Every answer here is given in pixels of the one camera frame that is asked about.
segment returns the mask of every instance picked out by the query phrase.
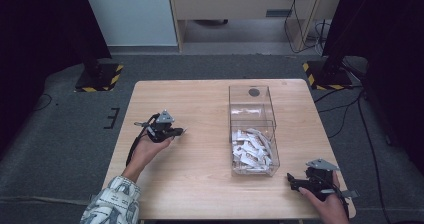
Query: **gray carpet floor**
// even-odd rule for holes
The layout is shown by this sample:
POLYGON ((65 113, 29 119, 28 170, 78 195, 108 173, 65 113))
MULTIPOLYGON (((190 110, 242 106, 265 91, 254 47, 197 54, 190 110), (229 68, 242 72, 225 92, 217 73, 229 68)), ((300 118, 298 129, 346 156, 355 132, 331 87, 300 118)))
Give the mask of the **gray carpet floor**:
MULTIPOLYGON (((177 79, 306 79, 302 64, 319 56, 281 55, 144 55, 114 56, 124 68, 112 91, 80 93, 74 85, 82 65, 51 75, 34 112, 0 163, 0 197, 48 197, 87 201, 97 194, 112 157, 134 84, 139 80, 177 79), (108 116, 119 108, 112 129, 108 116)), ((352 60, 363 66, 363 61, 352 60)), ((311 90, 316 100, 330 91, 311 90)), ((354 101, 361 88, 335 92, 316 103, 319 111, 354 101)), ((382 196, 391 222, 424 220, 424 177, 401 147, 386 144, 372 107, 360 99, 375 149, 382 196)), ((321 112, 357 215, 351 223, 387 223, 382 211, 374 158, 357 104, 321 112)), ((85 206, 0 201, 0 223, 78 223, 85 206)), ((297 223, 294 220, 237 223, 297 223)), ((320 223, 305 220, 304 223, 320 223)))

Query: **white wall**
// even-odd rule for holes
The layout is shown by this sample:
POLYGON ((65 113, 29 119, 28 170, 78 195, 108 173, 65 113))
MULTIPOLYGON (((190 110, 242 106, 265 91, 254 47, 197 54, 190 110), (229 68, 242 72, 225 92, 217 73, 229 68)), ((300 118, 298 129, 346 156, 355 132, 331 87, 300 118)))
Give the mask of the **white wall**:
POLYGON ((108 46, 177 46, 169 0, 89 0, 108 46))

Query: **wire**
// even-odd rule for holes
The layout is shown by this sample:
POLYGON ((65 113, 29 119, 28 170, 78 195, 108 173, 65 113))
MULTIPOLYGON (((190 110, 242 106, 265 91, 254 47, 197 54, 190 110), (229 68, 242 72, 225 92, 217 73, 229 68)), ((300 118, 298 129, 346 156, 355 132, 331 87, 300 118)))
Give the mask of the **wire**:
POLYGON ((365 76, 365 73, 363 73, 362 71, 360 71, 360 70, 358 70, 357 68, 355 68, 355 67, 353 67, 351 64, 350 64, 350 62, 347 60, 347 57, 344 57, 343 58, 343 62, 342 62, 344 65, 346 65, 347 67, 349 67, 350 69, 353 69, 353 70, 355 70, 356 72, 358 72, 358 73, 361 73, 362 74, 362 76, 365 76))
POLYGON ((325 38, 325 40, 323 38, 325 25, 331 26, 330 24, 325 23, 325 19, 321 23, 316 23, 315 24, 315 31, 318 34, 317 41, 316 41, 316 44, 315 44, 315 51, 320 56, 322 56, 322 53, 324 51, 324 46, 322 45, 322 43, 327 40, 327 38, 325 38), (321 26, 321 32, 318 31, 318 26, 319 25, 322 25, 321 26))
POLYGON ((367 127, 367 124, 365 122, 364 115, 362 113, 360 101, 358 101, 358 109, 359 109, 359 114, 361 115, 362 124, 364 125, 364 128, 365 128, 365 133, 367 134, 368 144, 370 146, 371 154, 372 154, 372 157, 373 157, 373 160, 374 160, 375 174, 376 174, 376 177, 377 177, 378 195, 379 195, 379 198, 380 198, 381 207, 383 209, 384 217, 386 218, 387 223, 390 224, 391 222, 390 222, 389 216, 387 215, 386 206, 385 206, 384 201, 383 201, 383 193, 381 191, 381 182, 380 182, 380 172, 378 170, 377 158, 376 158, 376 155, 375 155, 374 145, 372 144, 371 137, 370 137, 370 134, 369 134, 369 131, 368 131, 368 127, 367 127))
POLYGON ((351 69, 349 69, 349 68, 344 68, 344 70, 346 71, 346 72, 348 72, 351 76, 353 76, 353 78, 355 78, 357 81, 359 81, 359 82, 362 82, 362 80, 361 80, 361 78, 364 78, 364 77, 357 77, 356 75, 355 75, 355 73, 353 73, 352 72, 352 70, 351 69))
POLYGON ((0 202, 44 202, 53 204, 71 204, 77 206, 87 206, 90 201, 83 200, 67 200, 50 197, 37 197, 37 196, 17 196, 17 197, 0 197, 0 202))
POLYGON ((303 32, 302 32, 302 26, 300 24, 300 20, 299 20, 299 17, 297 16, 297 11, 296 11, 296 0, 293 0, 292 5, 290 7, 289 15, 287 15, 286 18, 285 18, 285 20, 284 20, 284 32, 286 33, 286 37, 287 37, 287 40, 289 42, 290 49, 294 53, 301 53, 301 52, 303 52, 303 51, 305 51, 307 49, 310 49, 310 48, 315 47, 315 45, 313 45, 313 46, 306 45, 306 43, 304 41, 304 35, 303 35, 303 32), (290 36, 288 34, 288 31, 287 31, 287 20, 288 20, 288 17, 291 15, 292 12, 294 12, 295 17, 296 17, 296 20, 297 20, 297 24, 299 26, 300 35, 301 35, 301 38, 302 38, 302 43, 306 46, 305 48, 303 48, 302 50, 299 50, 299 51, 296 51, 296 50, 293 49, 293 47, 291 45, 290 36))
MULTIPOLYGON (((333 92, 327 93, 326 95, 324 95, 321 98, 319 98, 318 101, 321 100, 322 98, 330 95, 330 94, 335 93, 335 92, 336 92, 336 90, 333 91, 333 92)), ((333 135, 328 136, 328 138, 333 138, 333 137, 337 136, 342 131, 342 129, 344 127, 345 120, 346 120, 346 114, 347 114, 347 111, 349 110, 349 107, 352 106, 353 104, 355 104, 359 100, 359 98, 361 97, 361 95, 362 95, 363 92, 364 92, 364 90, 361 90, 361 92, 359 93, 358 97, 354 101, 352 101, 351 103, 349 103, 349 104, 338 106, 338 107, 333 107, 333 108, 330 108, 330 109, 327 109, 327 110, 318 111, 318 113, 322 113, 322 112, 329 112, 329 111, 336 110, 338 108, 346 107, 345 112, 343 114, 342 125, 340 126, 339 130, 336 133, 334 133, 333 135)))
POLYGON ((127 157, 127 161, 125 163, 125 166, 128 166, 128 164, 131 161, 131 158, 134 154, 134 150, 137 147, 138 143, 140 142, 141 138, 147 134, 143 134, 144 131, 146 130, 147 126, 149 125, 150 121, 152 120, 152 118, 149 119, 149 121, 147 121, 147 125, 143 126, 143 129, 141 129, 140 134, 138 134, 138 136, 135 138, 133 144, 131 145, 130 151, 128 152, 128 157, 127 157))
POLYGON ((41 95, 41 96, 47 96, 47 97, 49 98, 49 101, 48 101, 48 103, 47 103, 46 105, 44 105, 43 107, 40 107, 40 108, 38 108, 38 109, 34 109, 34 110, 32 110, 33 112, 41 111, 41 110, 43 110, 44 108, 48 107, 48 106, 52 103, 53 98, 52 98, 49 94, 44 93, 44 94, 43 94, 43 95, 41 95))
MULTIPOLYGON (((306 39, 309 39, 309 40, 316 40, 317 38, 320 38, 321 32, 319 32, 319 31, 318 31, 317 27, 318 27, 319 25, 322 25, 322 24, 323 24, 323 22, 319 22, 319 23, 317 23, 317 21, 315 20, 315 32, 317 33, 317 36, 312 36, 312 35, 308 34, 308 35, 306 36, 306 39)), ((327 38, 324 38, 324 37, 321 37, 321 39, 322 39, 323 41, 326 41, 326 40, 327 40, 327 38)))
MULTIPOLYGON (((358 88, 358 87, 362 87, 362 86, 352 86, 351 88, 358 88)), ((329 95, 331 95, 333 93, 336 93, 338 91, 343 91, 343 90, 346 90, 346 89, 349 89, 349 88, 342 88, 342 89, 333 90, 333 91, 331 91, 331 92, 329 92, 329 93, 327 93, 327 94, 319 97, 317 100, 314 101, 314 103, 317 103, 317 102, 321 101, 322 99, 324 99, 325 97, 327 97, 327 96, 329 96, 329 95)))

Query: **black cable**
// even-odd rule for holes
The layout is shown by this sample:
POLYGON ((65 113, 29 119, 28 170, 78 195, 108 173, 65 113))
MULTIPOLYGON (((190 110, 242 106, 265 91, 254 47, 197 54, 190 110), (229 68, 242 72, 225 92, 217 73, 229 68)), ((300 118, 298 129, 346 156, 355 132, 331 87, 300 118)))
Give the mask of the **black cable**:
POLYGON ((335 134, 328 136, 328 138, 333 138, 333 137, 337 136, 342 131, 342 129, 344 127, 345 120, 346 120, 346 114, 347 114, 347 111, 349 110, 349 107, 352 106, 353 104, 355 104, 355 102, 357 102, 359 100, 359 98, 361 97, 361 95, 362 95, 363 92, 364 92, 364 90, 362 90, 359 93, 358 97, 354 101, 352 101, 351 103, 349 103, 349 104, 338 106, 338 107, 333 107, 333 108, 330 108, 330 109, 327 109, 327 110, 318 111, 318 113, 322 113, 322 112, 329 112, 329 111, 333 111, 333 110, 338 109, 338 108, 346 107, 345 112, 343 114, 342 125, 340 126, 339 130, 335 134))
POLYGON ((387 223, 388 224, 423 224, 424 222, 422 222, 422 221, 413 221, 413 220, 411 220, 411 221, 400 221, 400 222, 395 222, 395 223, 392 223, 390 221, 389 216, 387 214, 386 205, 384 204, 383 192, 381 190, 380 171, 378 169, 377 157, 375 155, 374 145, 371 141, 371 137, 370 137, 370 134, 369 134, 369 131, 368 131, 368 126, 365 122, 365 118, 364 118, 364 115, 363 115, 363 112, 362 112, 360 100, 358 101, 358 109, 359 109, 359 114, 361 115, 362 124, 364 125, 364 128, 365 128, 365 133, 367 135, 368 144, 369 144, 370 149, 371 149, 373 162, 374 162, 374 168, 375 168, 375 174, 376 174, 376 178, 377 178, 378 196, 379 196, 381 208, 383 210, 383 214, 384 214, 384 217, 385 217, 387 223))
POLYGON ((41 110, 43 110, 44 108, 48 107, 48 106, 52 103, 53 98, 52 98, 49 94, 44 93, 44 94, 43 94, 43 95, 41 95, 41 96, 47 96, 47 97, 49 98, 49 101, 48 101, 48 103, 47 103, 46 105, 44 105, 43 107, 40 107, 40 108, 38 108, 38 109, 34 109, 34 110, 32 110, 33 112, 41 111, 41 110))
MULTIPOLYGON (((320 23, 316 23, 316 24, 315 24, 315 32, 317 33, 317 35, 318 35, 318 36, 312 36, 312 35, 309 35, 309 34, 308 34, 308 35, 306 36, 306 40, 308 40, 308 39, 309 39, 309 40, 315 40, 315 41, 316 41, 316 40, 317 40, 317 38, 320 38, 321 33, 318 31, 317 27, 318 27, 319 25, 322 25, 322 24, 323 24, 322 22, 320 22, 320 23)), ((323 35, 321 36, 321 39, 322 39, 322 41, 323 41, 323 42, 327 41, 327 38, 324 38, 324 37, 323 37, 323 35)))
POLYGON ((297 12, 296 12, 296 0, 293 0, 292 5, 290 7, 289 13, 290 14, 287 15, 286 16, 286 19, 284 20, 284 32, 286 33, 286 37, 287 37, 287 40, 289 42, 289 46, 290 46, 290 49, 292 50, 292 52, 294 52, 294 53, 301 53, 301 52, 303 52, 303 51, 305 51, 307 49, 313 48, 315 45, 308 46, 308 45, 306 45, 305 41, 303 40, 304 39, 304 36, 303 36, 303 32, 302 32, 302 27, 301 27, 300 20, 299 20, 299 18, 297 16, 297 12), (295 17, 296 17, 296 20, 297 20, 297 24, 299 26, 300 35, 301 35, 301 38, 302 38, 302 43, 306 46, 306 48, 303 48, 302 50, 299 50, 299 51, 296 51, 296 50, 293 49, 293 47, 291 45, 291 40, 290 40, 288 31, 287 31, 287 20, 288 20, 289 15, 291 15, 292 12, 294 12, 295 17))
POLYGON ((324 35, 324 27, 325 27, 325 19, 322 21, 322 27, 321 27, 321 34, 319 35, 318 44, 320 45, 321 49, 324 50, 324 47, 322 46, 322 35, 324 35))
MULTIPOLYGON (((362 87, 362 86, 352 86, 351 88, 358 88, 358 87, 362 87)), ((333 91, 331 91, 331 92, 329 92, 329 93, 327 93, 327 94, 325 94, 325 95, 323 95, 323 96, 319 97, 318 99, 316 99, 316 100, 314 101, 314 103, 317 103, 317 102, 321 101, 322 99, 324 99, 325 97, 327 97, 327 96, 329 96, 329 95, 331 95, 331 94, 333 94, 333 93, 336 93, 336 92, 338 92, 338 91, 343 91, 343 90, 350 90, 350 88, 342 88, 342 89, 336 89, 336 90, 333 90, 333 91)))
POLYGON ((365 74, 364 72, 358 70, 357 68, 353 67, 349 61, 347 60, 346 57, 343 58, 343 62, 342 62, 342 66, 345 67, 345 69, 349 69, 349 70, 353 70, 355 71, 355 74, 359 76, 359 78, 365 78, 365 74))
POLYGON ((143 133, 146 130, 150 121, 151 121, 151 119, 149 119, 149 121, 147 122, 147 125, 143 125, 143 129, 141 129, 140 134, 138 134, 138 136, 135 138, 133 144, 131 145, 130 151, 128 152, 128 157, 127 157, 127 161, 125 163, 125 166, 128 166, 128 164, 130 163, 132 155, 134 154, 134 150, 137 147, 138 143, 140 142, 141 138, 144 137, 145 135, 147 135, 147 134, 143 134, 143 133))
POLYGON ((68 200, 58 199, 51 197, 38 197, 38 196, 16 196, 16 197, 0 197, 0 203, 9 202, 34 202, 34 203, 51 203, 51 204, 70 204, 77 206, 87 206, 90 204, 88 200, 68 200))
POLYGON ((325 19, 324 19, 323 22, 320 22, 320 23, 315 24, 315 32, 317 34, 319 34, 319 35, 323 35, 324 34, 324 26, 331 26, 331 24, 330 23, 326 23, 325 22, 325 19), (322 25, 322 27, 321 27, 321 33, 318 31, 318 26, 319 25, 322 25))
POLYGON ((367 134, 368 144, 370 145, 371 154, 372 154, 372 157, 373 157, 373 160, 374 160, 374 168, 375 168, 375 174, 376 174, 376 177, 377 177, 378 195, 379 195, 379 198, 380 198, 381 208, 383 209, 383 214, 384 214, 384 217, 386 218, 387 223, 391 224, 389 216, 387 215, 386 206, 385 206, 384 201, 383 201, 383 193, 381 191, 381 182, 380 182, 380 172, 378 170, 377 158, 376 158, 376 155, 375 155, 374 145, 372 144, 371 137, 370 137, 370 134, 368 132, 368 127, 367 127, 367 124, 365 122, 364 115, 362 113, 360 101, 358 101, 358 109, 359 109, 359 114, 361 115, 362 124, 364 125, 364 128, 365 128, 365 133, 367 134))

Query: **yellow and black hazard tape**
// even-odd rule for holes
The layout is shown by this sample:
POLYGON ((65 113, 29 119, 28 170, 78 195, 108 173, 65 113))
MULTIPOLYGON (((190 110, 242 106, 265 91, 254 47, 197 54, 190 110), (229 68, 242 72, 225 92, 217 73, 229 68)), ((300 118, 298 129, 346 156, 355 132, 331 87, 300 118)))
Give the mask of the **yellow and black hazard tape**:
POLYGON ((303 63, 303 70, 305 71, 306 76, 308 77, 309 85, 314 90, 340 90, 345 88, 352 88, 352 85, 318 85, 315 83, 314 75, 311 72, 308 63, 303 63))
POLYGON ((111 82, 110 82, 110 84, 108 86, 103 86, 103 87, 90 87, 90 86, 87 86, 87 87, 82 87, 82 88, 76 88, 75 91, 76 92, 111 91, 115 87, 116 82, 119 79, 119 75, 121 75, 122 68, 124 68, 124 65, 118 65, 116 67, 115 74, 114 74, 114 76, 113 76, 113 78, 112 78, 112 80, 111 80, 111 82))

